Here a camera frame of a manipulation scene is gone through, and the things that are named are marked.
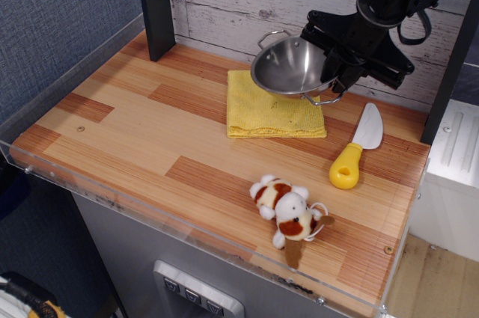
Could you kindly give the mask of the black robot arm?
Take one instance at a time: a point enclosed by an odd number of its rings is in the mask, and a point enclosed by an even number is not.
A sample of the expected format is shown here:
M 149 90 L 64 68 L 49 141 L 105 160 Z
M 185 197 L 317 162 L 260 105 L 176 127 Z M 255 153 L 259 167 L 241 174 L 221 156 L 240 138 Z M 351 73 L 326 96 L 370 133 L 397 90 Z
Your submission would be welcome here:
M 399 88 L 415 67 L 392 42 L 390 31 L 400 31 L 404 19 L 417 15 L 424 36 L 407 38 L 400 35 L 399 39 L 409 46 L 423 43 L 432 31 L 425 10 L 436 7 L 438 1 L 356 0 L 356 12 L 350 15 L 310 11 L 301 36 L 324 51 L 326 59 L 321 81 L 331 83 L 337 93 L 351 88 L 359 78 L 366 76 L 390 88 Z

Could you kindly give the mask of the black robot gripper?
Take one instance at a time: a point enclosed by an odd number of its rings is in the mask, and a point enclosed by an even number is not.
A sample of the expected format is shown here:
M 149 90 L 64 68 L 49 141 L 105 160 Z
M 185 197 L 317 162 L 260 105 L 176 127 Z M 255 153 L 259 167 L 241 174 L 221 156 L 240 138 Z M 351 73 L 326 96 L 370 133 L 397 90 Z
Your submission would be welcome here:
M 391 40 L 389 29 L 359 12 L 343 16 L 312 10 L 301 37 L 324 50 L 320 81 L 336 79 L 334 93 L 349 90 L 366 76 L 396 90 L 415 70 Z

